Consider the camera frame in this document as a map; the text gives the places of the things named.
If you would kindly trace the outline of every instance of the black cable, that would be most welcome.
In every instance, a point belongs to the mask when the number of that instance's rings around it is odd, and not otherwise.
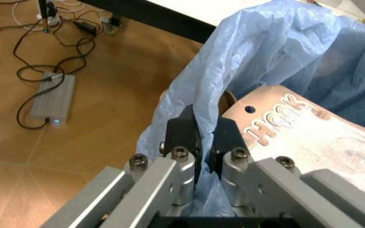
[[[0,5],[12,5],[12,4],[16,4],[16,3],[20,3],[20,2],[25,2],[28,0],[19,0],[19,1],[0,1]]]
[[[62,77],[61,77],[61,80],[60,80],[60,82],[58,83],[58,84],[56,84],[56,85],[54,85],[54,86],[52,86],[52,87],[50,87],[50,88],[48,88],[48,89],[46,89],[46,90],[43,90],[43,91],[41,91],[41,92],[39,92],[39,93],[37,93],[37,94],[35,94],[35,95],[33,95],[33,96],[31,96],[30,98],[28,98],[21,106],[20,106],[20,108],[19,108],[19,110],[18,110],[18,112],[17,112],[17,114],[16,114],[16,120],[17,120],[17,122],[18,122],[18,124],[21,126],[21,127],[23,127],[23,128],[25,128],[25,129],[28,129],[28,130],[38,130],[38,129],[41,129],[41,128],[43,128],[44,126],[46,126],[49,122],[50,122],[50,120],[48,119],[48,118],[46,118],[45,119],[45,122],[42,124],[42,125],[40,125],[40,126],[36,126],[36,127],[29,127],[29,126],[26,126],[26,125],[24,125],[21,121],[20,121],[20,112],[22,111],[22,109],[23,109],[23,107],[29,102],[29,101],[31,101],[32,99],[34,99],[34,98],[36,98],[36,97],[38,97],[38,96],[40,96],[40,95],[43,95],[43,94],[47,94],[47,93],[49,93],[49,92],[51,92],[51,91],[53,91],[54,89],[56,89],[56,88],[58,88],[63,82],[64,82],[64,78],[65,78],[65,71],[63,70],[63,68],[61,68],[61,65],[62,64],[64,64],[65,62],[67,62],[67,61],[70,61],[70,60],[73,60],[73,59],[78,59],[78,58],[80,58],[80,59],[82,59],[82,61],[83,61],[83,65],[81,65],[80,67],[78,67],[78,68],[76,68],[75,70],[72,70],[72,71],[70,71],[68,74],[72,74],[72,73],[75,73],[75,72],[77,72],[77,71],[79,71],[79,70],[81,70],[82,68],[84,68],[85,66],[86,66],[86,59],[85,59],[85,57],[89,54],[89,53],[91,53],[91,51],[95,48],[95,45],[96,45],[96,43],[95,43],[95,41],[94,41],[94,38],[95,38],[95,36],[92,36],[91,38],[81,38],[76,44],[65,44],[65,43],[63,43],[62,41],[61,41],[61,39],[56,35],[56,32],[58,31],[58,30],[60,30],[61,28],[62,28],[62,26],[63,26],[63,24],[66,22],[66,21],[73,21],[73,19],[72,20],[65,20],[65,21],[63,21],[59,26],[58,26],[58,28],[57,29],[55,29],[54,31],[53,31],[53,35],[56,37],[56,39],[60,42],[60,44],[61,45],[63,45],[63,46],[66,46],[66,47],[76,47],[76,50],[77,50],[77,53],[78,53],[78,55],[77,56],[72,56],[72,57],[67,57],[67,58],[65,58],[65,59],[62,59],[62,60],[60,60],[55,66],[54,65],[31,65],[31,64],[29,64],[28,62],[26,62],[26,60],[24,60],[23,58],[21,58],[20,56],[18,56],[17,55],[17,50],[18,50],[18,48],[19,48],[19,46],[20,46],[20,44],[22,43],[22,41],[23,41],[23,39],[32,31],[32,29],[40,22],[40,20],[39,21],[37,21],[37,23],[35,23],[35,24],[33,24],[33,27],[30,29],[30,30],[28,30],[28,31],[26,31],[20,38],[19,38],[19,40],[18,40],[18,42],[16,43],[16,45],[15,45],[15,47],[14,47],[14,49],[13,49],[13,55],[16,57],[16,58],[18,58],[20,61],[22,61],[24,64],[26,64],[26,66],[24,66],[24,67],[22,67],[22,68],[20,68],[17,72],[16,72],[16,75],[17,75],[17,77],[20,79],[20,80],[22,80],[22,81],[27,81],[27,82],[46,82],[46,81],[51,81],[52,80],[52,77],[50,76],[50,77],[46,77],[46,78],[43,78],[43,79],[37,79],[37,80],[34,80],[34,79],[27,79],[27,78],[23,78],[22,76],[21,76],[21,73],[22,73],[22,71],[24,71],[24,70],[26,70],[26,69],[32,69],[32,70],[34,70],[34,71],[37,71],[37,72],[43,72],[42,70],[39,70],[39,69],[37,69],[38,67],[53,67],[54,68],[54,70],[53,70],[53,72],[57,72],[57,70],[60,70],[61,72],[62,72]],[[86,52],[86,53],[83,53],[81,50],[80,50],[80,47],[82,46],[82,45],[85,45],[85,44],[88,44],[88,43],[92,43],[92,47]]]
[[[13,25],[13,26],[4,26],[0,28],[0,31],[5,30],[5,29],[17,29],[17,28],[23,28],[25,26],[29,26],[29,25],[34,25],[34,23],[30,23],[30,24],[26,24],[26,25]]]
[[[33,67],[46,67],[47,65],[33,65]],[[30,68],[30,66],[25,66],[25,67],[23,67],[23,68],[21,68],[20,70],[23,70],[23,69],[25,69],[25,68]],[[18,122],[18,124],[21,126],[21,127],[23,127],[23,128],[25,128],[25,129],[28,129],[28,130],[38,130],[38,129],[41,129],[41,128],[43,128],[44,126],[46,126],[47,124],[49,124],[50,123],[50,119],[49,118],[46,118],[45,120],[44,120],[44,123],[42,124],[42,125],[39,125],[39,126],[36,126],[36,127],[29,127],[29,126],[26,126],[26,125],[24,125],[21,121],[20,121],[20,112],[22,111],[22,109],[23,109],[23,107],[29,102],[29,101],[31,101],[31,100],[33,100],[34,98],[36,98],[36,97],[38,97],[38,96],[40,96],[40,95],[43,95],[43,94],[47,94],[47,93],[49,93],[49,92],[51,92],[51,91],[53,91],[54,89],[56,89],[56,88],[58,88],[63,82],[64,82],[64,78],[65,78],[65,73],[64,73],[64,70],[61,68],[61,67],[59,67],[59,69],[60,69],[60,71],[61,71],[61,80],[56,84],[56,85],[54,85],[54,86],[52,86],[52,87],[50,87],[50,88],[47,88],[47,89],[45,89],[45,90],[43,90],[43,91],[40,91],[40,92],[38,92],[38,93],[36,93],[35,95],[33,95],[33,96],[31,96],[31,97],[29,97],[25,102],[23,102],[23,104],[19,107],[19,109],[18,109],[18,111],[16,112],[16,122]],[[50,77],[47,77],[48,78],[48,81],[52,81],[52,76],[50,76]]]

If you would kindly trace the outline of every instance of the circular hole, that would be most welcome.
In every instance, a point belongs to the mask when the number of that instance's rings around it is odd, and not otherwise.
[[[285,163],[285,164],[290,164],[291,161],[288,159],[288,158],[283,158],[282,161]]]
[[[253,107],[253,106],[246,106],[244,107],[244,110],[247,112],[247,113],[255,113],[256,112],[256,109]]]
[[[260,228],[279,228],[281,226],[273,220],[266,219],[260,223],[259,227]]]
[[[245,153],[245,151],[244,151],[244,149],[237,149],[237,150],[236,150],[236,153],[244,154],[244,153]]]
[[[258,189],[259,189],[259,193],[260,193],[261,195],[266,194],[266,191],[264,190],[264,186],[263,186],[262,184],[259,184],[257,187],[258,187]]]
[[[173,220],[167,228],[190,228],[190,224],[180,218]]]
[[[182,152],[184,152],[184,148],[183,147],[177,147],[175,149],[175,151],[177,151],[178,153],[182,153]]]

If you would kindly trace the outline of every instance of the gray aluminum profile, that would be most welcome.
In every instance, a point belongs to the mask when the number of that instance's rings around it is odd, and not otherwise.
[[[301,227],[361,227],[274,159],[249,162],[244,168],[226,169],[229,164],[225,161],[231,161],[231,153],[225,156],[228,159],[224,158],[222,176],[237,184],[261,215],[289,214]]]
[[[365,192],[328,169],[304,174],[301,180],[365,227]]]
[[[92,228],[99,225],[133,185],[132,177],[112,167],[103,169],[42,228]]]
[[[167,213],[182,184],[177,162],[158,157],[101,228],[146,228],[156,214],[163,216]]]

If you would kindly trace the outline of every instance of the metal plate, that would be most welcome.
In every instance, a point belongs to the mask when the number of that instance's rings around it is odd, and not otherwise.
[[[259,87],[223,117],[235,120],[255,161],[287,156],[302,173],[330,169],[365,191],[365,128],[283,86]]]

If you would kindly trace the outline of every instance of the translucent plastic sheet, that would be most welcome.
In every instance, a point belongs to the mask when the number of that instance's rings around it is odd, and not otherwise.
[[[154,160],[167,121],[193,104],[206,158],[223,91],[229,87],[240,98],[259,85],[278,84],[365,127],[365,25],[292,0],[224,19],[171,83],[137,152]],[[192,215],[234,216],[216,174],[202,167]]]

